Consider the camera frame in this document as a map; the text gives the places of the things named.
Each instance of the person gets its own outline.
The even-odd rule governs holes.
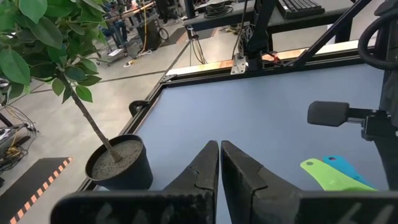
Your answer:
[[[103,9],[105,10],[105,12],[107,12],[105,15],[105,17],[107,18],[118,16],[118,12],[116,10],[116,4],[114,2],[111,4],[110,3],[105,4]],[[127,42],[127,27],[123,21],[116,21],[112,23],[108,28],[100,27],[101,32],[105,35],[105,37],[111,37],[115,32],[115,28],[116,30],[119,31],[119,33],[121,32],[121,38],[123,43]],[[120,43],[119,39],[115,38],[116,46],[120,47],[120,45],[123,43]]]
[[[173,21],[169,22],[169,25],[175,23],[178,18],[172,11],[168,9],[169,3],[167,0],[155,0],[155,3],[159,18],[163,19],[163,23],[167,24],[170,19],[173,19]]]

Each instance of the ficus tree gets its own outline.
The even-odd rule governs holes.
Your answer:
[[[115,162],[121,160],[83,101],[101,78],[90,56],[94,40],[105,42],[106,0],[0,0],[0,77],[9,81],[8,99],[29,92],[32,79],[51,83],[62,103],[72,98]]]

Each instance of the blue plastic object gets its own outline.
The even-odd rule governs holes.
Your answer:
[[[344,173],[348,177],[362,183],[366,184],[369,187],[373,187],[365,178],[357,173],[355,168],[343,157],[341,156],[325,156],[323,157],[323,162],[332,166],[336,170]]]

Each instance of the green plastic object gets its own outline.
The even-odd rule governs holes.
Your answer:
[[[318,159],[307,159],[300,164],[300,167],[305,169],[324,190],[376,190],[348,177]]]

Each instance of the tree trunk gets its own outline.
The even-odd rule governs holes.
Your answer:
[[[58,78],[62,81],[62,83],[65,85],[66,89],[69,89],[72,93],[72,99],[75,101],[75,104],[77,107],[79,107],[80,111],[83,113],[83,116],[87,119],[91,127],[93,128],[94,132],[97,134],[101,142],[104,144],[105,148],[108,150],[109,154],[112,156],[113,160],[115,162],[119,162],[122,157],[112,148],[111,144],[109,143],[108,139],[104,136],[104,134],[101,132],[100,128],[97,126],[95,123],[94,119],[91,117],[90,113],[88,112],[87,108],[84,106],[84,104],[81,102],[79,99],[78,95],[68,82],[68,80],[63,76],[63,74],[58,75]]]

